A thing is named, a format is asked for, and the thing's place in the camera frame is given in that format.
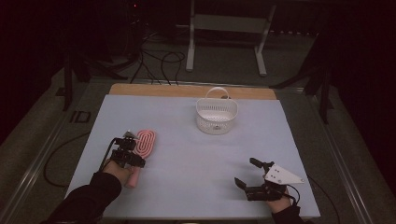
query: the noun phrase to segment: table leg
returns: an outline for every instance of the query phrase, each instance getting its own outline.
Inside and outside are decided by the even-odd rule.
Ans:
[[[194,54],[195,54],[195,42],[194,42],[194,0],[191,0],[191,14],[190,14],[190,44],[189,44],[189,52],[187,53],[187,64],[186,70],[188,72],[192,72],[194,67]]]
[[[262,58],[262,49],[264,48],[265,40],[267,39],[268,33],[270,31],[271,21],[274,17],[276,6],[272,6],[265,21],[264,29],[262,31],[262,41],[259,46],[254,48],[254,53],[256,54],[257,66],[259,67],[259,75],[261,77],[267,76],[267,70],[265,69],[264,59]]]

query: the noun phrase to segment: pink object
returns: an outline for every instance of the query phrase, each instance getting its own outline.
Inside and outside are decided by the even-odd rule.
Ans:
[[[136,147],[134,148],[134,153],[145,159],[149,156],[153,149],[155,132],[151,130],[142,130],[137,133],[137,137],[139,139],[136,140]],[[130,167],[130,169],[133,170],[133,173],[129,177],[128,182],[125,184],[126,188],[136,187],[137,179],[140,173],[140,167]]]

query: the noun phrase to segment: black cable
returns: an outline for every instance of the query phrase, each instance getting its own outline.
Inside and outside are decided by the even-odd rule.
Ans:
[[[142,57],[142,59],[141,59],[141,65],[142,65],[143,67],[146,68],[146,71],[148,72],[148,77],[151,79],[151,84],[153,84],[154,79],[155,79],[155,80],[157,80],[157,82],[161,85],[161,81],[160,81],[158,78],[156,78],[156,77],[149,71],[149,68],[148,68],[148,67],[146,66],[146,64],[144,63],[144,60],[143,60],[143,53],[141,54],[141,57]]]
[[[297,199],[297,201],[295,202],[296,204],[300,201],[300,192],[297,190],[297,188],[295,188],[294,186],[292,186],[292,185],[288,185],[289,187],[291,187],[292,189],[294,189],[296,192],[297,192],[297,195],[298,195],[298,199]]]
[[[72,139],[70,139],[70,140],[68,140],[68,141],[65,141],[65,142],[63,142],[62,144],[60,144],[58,147],[56,147],[55,149],[52,150],[52,152],[49,154],[49,157],[47,158],[47,161],[46,161],[46,163],[45,163],[45,165],[44,165],[44,170],[43,170],[44,179],[45,179],[49,184],[51,184],[52,186],[58,187],[58,188],[66,188],[66,187],[69,186],[69,185],[63,185],[63,184],[54,183],[54,182],[52,182],[52,181],[48,178],[48,176],[47,176],[47,167],[48,167],[48,164],[50,163],[50,159],[52,158],[52,156],[53,156],[60,148],[62,148],[62,147],[64,147],[65,145],[67,145],[67,144],[69,144],[69,143],[71,143],[71,142],[73,142],[73,141],[79,139],[80,137],[83,137],[83,136],[88,135],[88,134],[90,134],[90,132],[88,132],[88,133],[83,133],[83,134],[81,134],[81,135],[79,135],[79,136],[77,136],[77,137],[74,137],[74,138],[72,138]]]
[[[142,65],[143,65],[143,53],[142,53],[141,50],[139,52],[139,56],[140,56],[139,66],[137,67],[136,71],[134,72],[134,75],[132,76],[131,81],[129,83],[133,83],[134,82],[134,79],[136,78],[137,74],[139,73],[140,69],[142,68]]]
[[[143,50],[143,53],[145,53],[145,54],[147,54],[148,56],[150,56],[150,57],[152,57],[152,58],[154,58],[154,59],[156,59],[156,60],[159,60],[159,61],[161,62],[161,71],[162,71],[162,73],[163,73],[163,77],[167,80],[167,82],[168,82],[169,85],[171,85],[171,83],[170,83],[170,81],[169,81],[169,78],[167,77],[167,75],[165,74],[165,72],[164,72],[164,70],[163,70],[164,63],[178,63],[178,69],[177,69],[177,71],[176,71],[176,73],[175,73],[175,82],[176,82],[176,84],[178,85],[178,83],[177,83],[177,76],[178,76],[178,73],[179,73],[179,71],[180,71],[181,62],[186,58],[186,56],[185,56],[182,52],[167,51],[167,50],[148,50],[148,49],[142,49],[142,50]],[[149,53],[149,51],[153,51],[153,52],[164,52],[165,55],[163,55],[161,58],[159,58],[159,57],[157,57],[157,56],[155,56],[155,55]],[[175,56],[177,57],[177,60],[173,60],[173,61],[171,61],[171,60],[166,60],[166,58],[169,57],[170,55],[175,55]]]
[[[105,154],[105,156],[103,157],[103,160],[102,160],[102,163],[101,163],[100,166],[99,166],[99,171],[98,171],[98,172],[102,172],[103,169],[105,168],[105,161],[106,161],[106,159],[107,159],[108,152],[110,151],[111,147],[113,146],[114,142],[116,142],[116,140],[117,140],[117,138],[113,138],[113,140],[111,140],[111,142],[110,142],[110,145],[108,145],[106,154]]]
[[[335,204],[334,204],[334,202],[332,201],[332,199],[330,198],[329,194],[328,194],[328,193],[320,186],[320,184],[318,184],[318,182],[315,181],[311,176],[308,175],[308,178],[309,178],[310,180],[312,180],[312,182],[314,182],[315,185],[317,185],[318,188],[321,189],[321,191],[324,193],[324,195],[327,197],[327,199],[329,199],[330,203],[332,204],[332,208],[334,208],[335,214],[337,215],[337,223],[340,224],[340,223],[341,223],[340,215],[338,214],[338,210],[337,210],[337,208],[335,207]]]

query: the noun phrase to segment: white table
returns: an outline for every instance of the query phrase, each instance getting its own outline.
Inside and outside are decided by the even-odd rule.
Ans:
[[[144,88],[150,92],[150,86]],[[236,91],[229,88],[229,92],[233,97],[232,92]],[[301,216],[320,216],[278,100],[234,98],[239,113],[233,129],[224,135],[209,135],[196,127],[197,99],[107,95],[68,192],[89,183],[114,137],[122,137],[127,130],[137,133],[151,129],[157,138],[137,187],[124,188],[106,209],[105,217],[172,220],[270,217],[263,202],[248,202],[244,191],[234,183],[234,177],[249,186],[263,183],[263,169],[250,164],[250,157],[274,161],[305,179],[306,184],[294,185],[301,194]],[[290,193],[296,196],[293,189]]]

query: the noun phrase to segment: plastic basket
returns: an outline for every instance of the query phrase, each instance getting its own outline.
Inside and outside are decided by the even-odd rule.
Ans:
[[[227,99],[207,98],[212,91],[224,91]],[[210,89],[205,98],[199,99],[196,104],[197,126],[209,134],[224,134],[231,130],[236,115],[238,114],[238,104],[230,98],[228,92],[222,87]]]

